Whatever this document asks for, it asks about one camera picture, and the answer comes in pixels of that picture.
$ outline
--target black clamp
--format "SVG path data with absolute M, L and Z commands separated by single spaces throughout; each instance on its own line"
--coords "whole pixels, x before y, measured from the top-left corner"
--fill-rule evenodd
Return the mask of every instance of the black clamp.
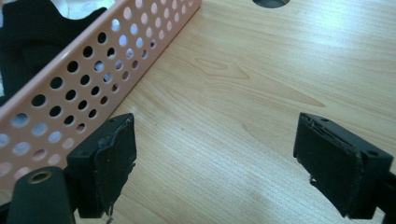
M 45 167 L 17 181 L 11 203 L 0 206 L 0 223 L 74 224 L 110 217 L 128 174 L 134 168 L 134 116 L 105 122 L 67 156 L 67 167 Z
M 293 155 L 343 217 L 371 219 L 379 207 L 384 222 L 396 220 L 396 176 L 387 152 L 329 119 L 302 113 Z

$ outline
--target round hole in table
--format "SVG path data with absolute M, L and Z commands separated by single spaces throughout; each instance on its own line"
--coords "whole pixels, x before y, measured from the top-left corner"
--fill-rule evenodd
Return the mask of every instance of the round hole in table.
M 253 0 L 259 7 L 277 8 L 285 6 L 290 0 Z

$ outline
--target perforated metal panel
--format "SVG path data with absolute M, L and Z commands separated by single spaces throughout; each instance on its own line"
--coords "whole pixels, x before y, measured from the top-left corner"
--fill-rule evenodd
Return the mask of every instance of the perforated metal panel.
M 0 189 L 66 155 L 121 103 L 201 0 L 120 0 L 0 109 Z

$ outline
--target wood grain surface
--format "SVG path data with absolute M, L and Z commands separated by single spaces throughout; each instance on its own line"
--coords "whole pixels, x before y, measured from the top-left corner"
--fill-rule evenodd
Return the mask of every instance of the wood grain surface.
M 114 223 L 381 223 L 342 218 L 292 150 L 304 111 L 396 156 L 395 11 L 204 0 L 114 114 L 134 113 L 138 150 Z

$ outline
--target wooden table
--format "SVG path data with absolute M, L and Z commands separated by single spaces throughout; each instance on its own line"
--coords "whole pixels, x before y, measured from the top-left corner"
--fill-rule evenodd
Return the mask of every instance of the wooden table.
M 204 0 L 115 112 L 135 115 L 138 159 L 114 223 L 350 223 L 292 156 L 298 116 L 332 119 L 396 156 L 395 11 Z

